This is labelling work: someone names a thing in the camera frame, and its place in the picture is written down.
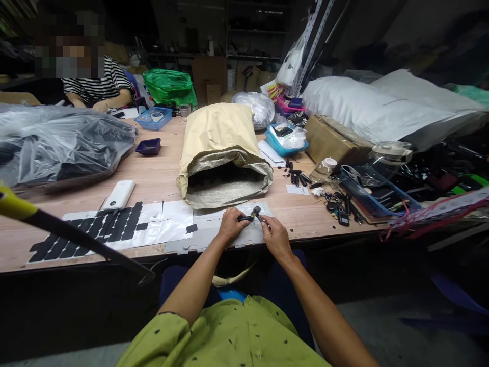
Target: wooden table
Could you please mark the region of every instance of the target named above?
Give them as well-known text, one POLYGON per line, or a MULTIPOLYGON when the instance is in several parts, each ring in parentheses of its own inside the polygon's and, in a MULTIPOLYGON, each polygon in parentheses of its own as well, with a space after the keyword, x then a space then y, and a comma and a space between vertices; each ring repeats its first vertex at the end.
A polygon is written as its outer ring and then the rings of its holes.
MULTIPOLYGON (((138 126, 133 120, 125 122, 138 126)), ((120 180, 132 179, 136 182, 134 191, 127 203, 133 206, 136 202, 143 204, 182 200, 176 188, 176 178, 179 172, 179 161, 183 149, 183 138, 186 123, 180 118, 173 118, 161 131, 151 132, 140 129, 139 140, 161 138, 161 151, 156 157, 144 157, 133 152, 117 167, 116 172, 108 179, 93 186, 80 188, 75 192, 62 193, 52 196, 39 196, 30 201, 39 208, 57 217, 66 213, 98 210, 104 199, 112 192, 120 180)), ((264 139, 264 134, 257 134, 257 140, 264 139)), ((306 173, 315 167, 314 162, 305 153, 298 154, 294 169, 306 173)), ((341 234, 351 234, 379 230, 382 227, 359 225, 353 220, 350 227, 338 224, 323 205, 322 200, 314 195, 289 194, 286 184, 290 179, 284 179, 283 170, 274 168, 274 182, 265 195, 251 202, 266 201, 272 213, 289 231, 291 240, 331 237, 341 234)), ((15 272, 40 268, 53 268, 71 265, 81 265, 104 261, 100 255, 89 255, 69 259, 57 259, 40 263, 28 264, 33 253, 29 252, 34 243, 43 241, 47 233, 29 225, 5 217, 0 217, 0 273, 15 272)), ((165 254, 165 244, 130 248, 122 251, 126 256, 141 258, 161 256, 165 254)))

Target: green patterned shirt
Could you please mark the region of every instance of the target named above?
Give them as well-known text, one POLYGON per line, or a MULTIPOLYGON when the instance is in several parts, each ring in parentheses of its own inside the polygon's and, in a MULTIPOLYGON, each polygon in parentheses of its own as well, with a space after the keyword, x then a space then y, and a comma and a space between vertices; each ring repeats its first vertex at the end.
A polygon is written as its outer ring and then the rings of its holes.
POLYGON ((260 296, 205 308, 192 327, 173 313, 156 315, 117 366, 330 366, 297 335, 289 318, 260 296))

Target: black pole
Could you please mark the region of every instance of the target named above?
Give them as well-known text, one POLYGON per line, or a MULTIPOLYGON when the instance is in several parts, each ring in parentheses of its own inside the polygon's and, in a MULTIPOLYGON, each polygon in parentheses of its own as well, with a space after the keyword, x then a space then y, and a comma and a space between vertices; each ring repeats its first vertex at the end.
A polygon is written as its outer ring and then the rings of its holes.
POLYGON ((44 229, 50 233, 62 237, 66 240, 75 242, 80 246, 88 248, 106 258, 113 260, 114 262, 122 265, 123 267, 134 271, 135 273, 144 276, 147 280, 153 280, 155 277, 154 272, 146 268, 139 262, 124 256, 120 252, 111 249, 109 246, 98 242, 96 239, 90 237, 88 234, 73 227, 72 225, 63 222, 61 219, 52 216, 38 209, 33 215, 23 220, 24 223, 30 224, 32 226, 44 229))

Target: white power bank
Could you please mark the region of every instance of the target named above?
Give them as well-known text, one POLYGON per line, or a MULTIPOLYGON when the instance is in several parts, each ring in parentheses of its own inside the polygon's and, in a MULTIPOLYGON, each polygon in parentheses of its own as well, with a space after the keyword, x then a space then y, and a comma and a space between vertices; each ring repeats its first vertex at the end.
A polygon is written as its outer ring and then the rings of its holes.
POLYGON ((134 186, 135 183, 132 180, 119 181, 105 200, 102 210, 120 210, 125 208, 126 203, 134 190, 134 186))

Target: blue plastic basket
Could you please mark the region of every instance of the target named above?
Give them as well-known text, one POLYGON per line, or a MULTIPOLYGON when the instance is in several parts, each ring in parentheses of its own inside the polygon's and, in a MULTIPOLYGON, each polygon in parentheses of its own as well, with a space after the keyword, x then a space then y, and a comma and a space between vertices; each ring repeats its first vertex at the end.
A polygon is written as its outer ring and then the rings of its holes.
POLYGON ((277 125, 280 125, 280 124, 269 125, 265 131, 266 142, 269 144, 269 146, 272 147, 272 149, 275 151, 275 153, 277 153, 281 157, 286 157, 286 156, 291 156, 291 155, 297 154, 300 151, 307 149, 307 147, 309 146, 309 142, 307 140, 301 149, 286 149, 282 145, 280 145, 280 143, 277 140, 277 138, 275 137, 275 135, 270 132, 270 129, 274 126, 277 126, 277 125))
MULTIPOLYGON (((339 175, 339 178, 341 179, 341 182, 345 185, 345 187, 348 189, 348 191, 353 196, 355 196, 358 199, 358 201, 361 202, 362 205, 366 207, 374 217, 385 217, 385 216, 402 217, 405 214, 405 211, 394 213, 387 210, 387 208, 383 206, 381 203, 379 203, 377 199, 375 199, 372 195, 366 192, 363 187, 361 187, 358 183, 353 181, 350 178, 350 176, 345 173, 343 168, 341 168, 341 174, 339 175)), ((406 194, 403 190, 401 190, 393 183, 388 181, 385 185, 388 186, 397 195, 399 195, 399 197, 409 200, 410 202, 409 210, 411 212, 423 209, 420 203, 418 203, 416 200, 414 200, 411 196, 406 194)))
POLYGON ((172 112, 173 110, 171 109, 166 109, 163 107, 152 107, 137 116, 134 121, 137 122, 145 130, 158 131, 161 130, 161 128, 172 119, 172 112), (158 121, 155 122, 151 118, 151 114, 156 112, 162 113, 162 116, 158 121))

